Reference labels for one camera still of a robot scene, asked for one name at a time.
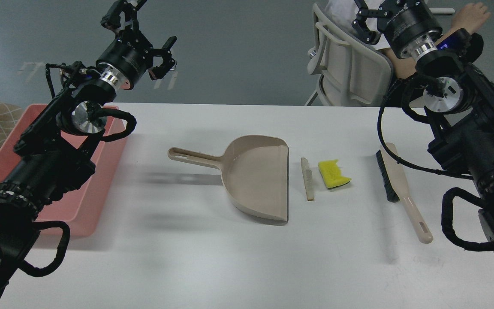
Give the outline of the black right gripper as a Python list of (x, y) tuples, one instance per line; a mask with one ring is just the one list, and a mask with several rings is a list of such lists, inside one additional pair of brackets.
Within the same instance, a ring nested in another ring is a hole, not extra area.
[[(379, 9), (378, 19), (359, 17), (362, 8)], [(423, 0), (355, 0), (351, 26), (354, 35), (369, 45), (383, 45), (383, 34), (397, 58), (410, 58), (410, 44), (416, 39), (437, 41), (443, 31)]]

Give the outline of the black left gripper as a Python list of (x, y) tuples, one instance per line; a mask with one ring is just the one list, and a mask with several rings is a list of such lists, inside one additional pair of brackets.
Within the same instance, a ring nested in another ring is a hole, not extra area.
[[(153, 48), (147, 38), (139, 33), (138, 11), (147, 0), (116, 0), (101, 19), (101, 26), (113, 33), (119, 33), (96, 61), (98, 69), (114, 67), (124, 77), (121, 88), (131, 90), (148, 71), (151, 80), (163, 79), (175, 66), (171, 49), (177, 41), (169, 37), (161, 48)], [(161, 64), (153, 66), (154, 58), (161, 58)]]

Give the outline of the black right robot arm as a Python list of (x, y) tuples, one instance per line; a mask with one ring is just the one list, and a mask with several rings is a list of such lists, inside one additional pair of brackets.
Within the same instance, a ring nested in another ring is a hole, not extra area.
[[(412, 58), (415, 74), (404, 90), (401, 107), (414, 121), (431, 126), (434, 140), (428, 152), (441, 170), (416, 166), (392, 153), (382, 136), (380, 143), (397, 164), (414, 170), (470, 179), (478, 196), (451, 188), (443, 196), (441, 227), (451, 243), (468, 251), (494, 252), (494, 85), (466, 56), (475, 31), (488, 19), (486, 8), (472, 3), (442, 28), (422, 0), (385, 0), (377, 9), (357, 0), (352, 27), (355, 36), (371, 45), (384, 36), (396, 58)], [(479, 207), (479, 219), (487, 241), (459, 238), (453, 228), (456, 197)]]

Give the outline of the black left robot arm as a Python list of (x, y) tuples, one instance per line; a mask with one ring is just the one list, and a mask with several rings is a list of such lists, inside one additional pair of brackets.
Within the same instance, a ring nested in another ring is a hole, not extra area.
[(143, 0), (117, 0), (101, 19), (115, 34), (95, 65), (46, 64), (52, 100), (24, 130), (13, 151), (16, 167), (0, 182), (0, 298), (17, 270), (42, 277), (63, 262), (71, 231), (64, 221), (37, 221), (45, 206), (81, 188), (95, 173), (101, 142), (128, 137), (136, 118), (106, 108), (120, 89), (148, 73), (160, 80), (175, 66), (171, 36), (155, 48), (139, 29)]

